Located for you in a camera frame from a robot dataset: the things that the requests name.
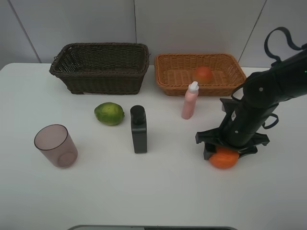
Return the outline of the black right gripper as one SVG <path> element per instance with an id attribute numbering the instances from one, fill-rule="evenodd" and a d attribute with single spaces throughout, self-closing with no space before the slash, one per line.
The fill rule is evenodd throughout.
<path id="1" fill-rule="evenodd" d="M 260 127 L 270 129 L 279 118 L 273 111 L 279 105 L 268 108 L 255 108 L 245 101 L 221 98 L 222 108 L 226 113 L 218 128 L 197 132 L 196 143 L 204 143 L 203 156 L 205 160 L 216 153 L 217 146 L 237 151 L 239 158 L 256 154 L 257 146 L 266 146 L 270 140 L 267 135 L 257 131 Z"/>

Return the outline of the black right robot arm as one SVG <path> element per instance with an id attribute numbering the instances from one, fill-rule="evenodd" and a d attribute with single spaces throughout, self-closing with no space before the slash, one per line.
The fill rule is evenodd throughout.
<path id="1" fill-rule="evenodd" d="M 259 128 L 270 129 L 279 122 L 273 113 L 279 103 L 307 93 L 307 46 L 267 71 L 252 73 L 238 88 L 243 90 L 241 99 L 220 99 L 226 113 L 220 126 L 196 133 L 196 143 L 204 143 L 205 160 L 219 147 L 243 157 L 257 153 L 258 145 L 270 142 L 267 135 L 257 132 Z"/>

